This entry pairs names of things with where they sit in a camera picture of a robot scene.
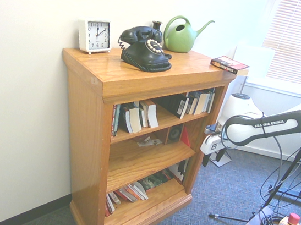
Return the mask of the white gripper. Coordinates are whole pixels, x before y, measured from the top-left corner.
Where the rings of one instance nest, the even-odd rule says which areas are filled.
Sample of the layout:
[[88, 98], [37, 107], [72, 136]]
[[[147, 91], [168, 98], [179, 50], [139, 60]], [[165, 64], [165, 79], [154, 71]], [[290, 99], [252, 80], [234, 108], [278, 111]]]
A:
[[201, 151], [204, 154], [202, 165], [204, 167], [206, 167], [207, 163], [208, 163], [209, 155], [218, 150], [219, 151], [216, 155], [216, 161], [219, 162], [220, 159], [222, 158], [222, 156], [225, 154], [225, 150], [222, 150], [222, 149], [227, 148], [228, 143], [229, 143], [229, 140], [222, 138], [220, 134], [212, 133], [212, 134], [208, 135], [204, 139], [204, 141], [200, 147]]

